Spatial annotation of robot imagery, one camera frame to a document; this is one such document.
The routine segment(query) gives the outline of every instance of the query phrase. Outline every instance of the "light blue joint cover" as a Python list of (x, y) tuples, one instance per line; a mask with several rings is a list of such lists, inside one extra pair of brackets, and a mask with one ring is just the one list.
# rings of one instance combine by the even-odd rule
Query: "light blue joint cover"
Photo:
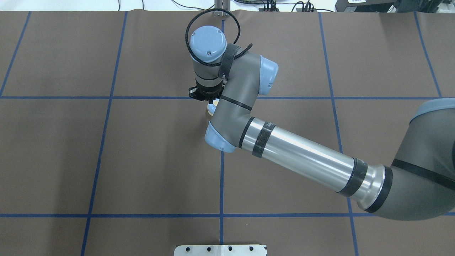
[(217, 27), (202, 26), (191, 34), (191, 50), (204, 62), (213, 62), (221, 57), (227, 46), (226, 37)]
[(455, 108), (455, 98), (443, 98), (427, 101), (423, 103), (419, 109), (417, 109), (417, 113), (414, 115), (410, 122), (412, 122), (414, 118), (425, 113), (448, 108)]
[(267, 95), (272, 89), (273, 82), (278, 73), (278, 64), (262, 57), (261, 55), (261, 78), (259, 82), (259, 94)]
[(236, 148), (225, 140), (223, 136), (215, 130), (210, 122), (208, 122), (207, 131), (205, 131), (205, 142), (207, 142), (210, 146), (227, 153), (234, 152)]

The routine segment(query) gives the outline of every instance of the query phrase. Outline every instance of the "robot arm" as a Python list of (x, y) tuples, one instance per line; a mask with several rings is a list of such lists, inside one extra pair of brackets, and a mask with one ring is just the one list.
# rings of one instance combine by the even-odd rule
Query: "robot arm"
[(190, 47), (202, 61), (230, 64), (223, 86), (226, 72), (220, 66), (193, 58), (197, 86), (190, 88), (190, 96), (220, 98), (205, 135), (212, 147), (246, 150), (388, 219), (429, 219), (455, 207), (455, 98), (432, 100), (419, 109), (391, 167), (369, 165), (251, 116), (258, 94), (266, 95), (274, 82), (275, 62), (251, 52), (231, 60), (241, 50), (212, 26), (198, 28)]

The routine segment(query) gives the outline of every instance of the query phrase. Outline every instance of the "metal bracket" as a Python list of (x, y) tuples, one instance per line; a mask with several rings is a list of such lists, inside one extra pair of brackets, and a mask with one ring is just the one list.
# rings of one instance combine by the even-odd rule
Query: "metal bracket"
[[(227, 11), (231, 11), (231, 1), (230, 0), (215, 0), (215, 8), (225, 9)], [(214, 11), (213, 14), (215, 16), (229, 16), (228, 14), (222, 11)]]
[(266, 245), (177, 246), (174, 256), (267, 256)]

